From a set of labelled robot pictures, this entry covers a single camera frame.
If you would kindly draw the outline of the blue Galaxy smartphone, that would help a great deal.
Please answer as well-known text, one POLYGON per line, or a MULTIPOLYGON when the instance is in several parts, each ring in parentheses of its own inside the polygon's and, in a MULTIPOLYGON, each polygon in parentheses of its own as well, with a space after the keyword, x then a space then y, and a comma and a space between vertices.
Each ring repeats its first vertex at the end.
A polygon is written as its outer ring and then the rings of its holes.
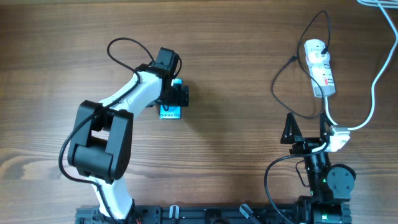
POLYGON ((162 105, 159 111, 160 119, 181 119, 182 108, 180 106, 166 106, 162 105))

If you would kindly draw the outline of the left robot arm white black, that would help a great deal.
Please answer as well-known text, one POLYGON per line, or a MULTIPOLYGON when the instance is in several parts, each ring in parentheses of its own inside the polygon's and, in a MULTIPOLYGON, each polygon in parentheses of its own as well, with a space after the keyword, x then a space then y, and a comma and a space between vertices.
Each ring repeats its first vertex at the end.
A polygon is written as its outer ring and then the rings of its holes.
POLYGON ((181 66, 175 51, 161 48, 150 63, 133 68, 133 77, 116 93, 97 103, 85 100, 78 107, 60 156, 78 171, 79 177, 71 180, 96 190, 106 223, 128 223, 134 216, 134 199, 124 179, 134 119, 155 105, 188 106, 189 88, 174 83, 181 66))

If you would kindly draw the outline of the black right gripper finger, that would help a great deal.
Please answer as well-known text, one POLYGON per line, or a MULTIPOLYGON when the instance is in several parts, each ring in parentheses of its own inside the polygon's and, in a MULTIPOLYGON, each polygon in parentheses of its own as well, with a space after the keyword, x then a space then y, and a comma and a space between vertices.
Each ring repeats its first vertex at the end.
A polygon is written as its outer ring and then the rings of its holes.
POLYGON ((322 141, 326 141, 327 139, 326 129, 332 125, 332 122, 328 119, 325 113, 321 113, 319 115, 319 118, 320 118, 320 139, 322 141))
POLYGON ((281 144, 295 144, 302 141, 302 133, 292 112, 287 114, 281 144))

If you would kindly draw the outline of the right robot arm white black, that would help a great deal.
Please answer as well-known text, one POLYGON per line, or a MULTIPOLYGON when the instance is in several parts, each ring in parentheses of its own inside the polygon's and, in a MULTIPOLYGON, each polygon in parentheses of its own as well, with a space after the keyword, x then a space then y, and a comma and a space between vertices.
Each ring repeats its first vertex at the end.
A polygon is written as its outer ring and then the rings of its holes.
POLYGON ((331 164, 328 154, 341 149, 349 140, 348 128, 320 116, 320 136, 303 137, 292 113, 287 114, 280 142, 291 144, 290 154, 303 154, 310 196, 300 196, 289 219, 292 223, 353 222, 348 202, 356 180, 355 171, 344 164, 331 164))

